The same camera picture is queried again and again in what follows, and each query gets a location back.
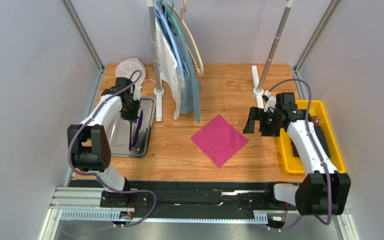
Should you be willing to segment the purple metal spoon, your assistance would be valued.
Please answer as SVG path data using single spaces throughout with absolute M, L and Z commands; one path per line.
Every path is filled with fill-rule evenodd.
M 133 149 L 133 147 L 136 146 L 137 142 L 138 142 L 138 138 L 139 138 L 139 132 L 142 128 L 142 123 L 143 123 L 143 117 L 144 117 L 144 113 L 143 111 L 141 110 L 139 112 L 139 116 L 138 116 L 138 120 L 137 120 L 137 123 L 136 123 L 136 127 L 134 128 L 133 130 L 133 141 L 132 141 L 132 146 L 129 146 L 128 149 L 131 151 Z

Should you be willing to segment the pink paper napkin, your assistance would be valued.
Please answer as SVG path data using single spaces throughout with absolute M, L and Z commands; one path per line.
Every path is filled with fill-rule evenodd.
M 249 141 L 220 114 L 190 139 L 218 168 L 221 168 Z

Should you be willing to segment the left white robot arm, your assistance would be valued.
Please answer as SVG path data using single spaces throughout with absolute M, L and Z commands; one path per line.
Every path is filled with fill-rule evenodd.
M 110 193 L 133 194 L 128 180 L 111 163 L 112 153 L 106 131 L 117 115 L 130 123 L 140 118 L 142 88 L 131 86 L 106 89 L 91 114 L 67 129 L 68 164 L 78 175 L 93 176 Z

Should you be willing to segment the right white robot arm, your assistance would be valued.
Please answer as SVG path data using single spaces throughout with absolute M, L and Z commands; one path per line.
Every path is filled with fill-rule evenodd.
M 300 185 L 276 182 L 269 187 L 270 200 L 288 203 L 296 207 L 303 216 L 341 215 L 351 187 L 348 174 L 340 173 L 331 164 L 329 157 L 312 129 L 308 111 L 295 104 L 276 107 L 267 112 L 251 107 L 243 133 L 253 133 L 259 121 L 259 132 L 263 137 L 278 137 L 285 131 L 292 140 L 306 174 Z

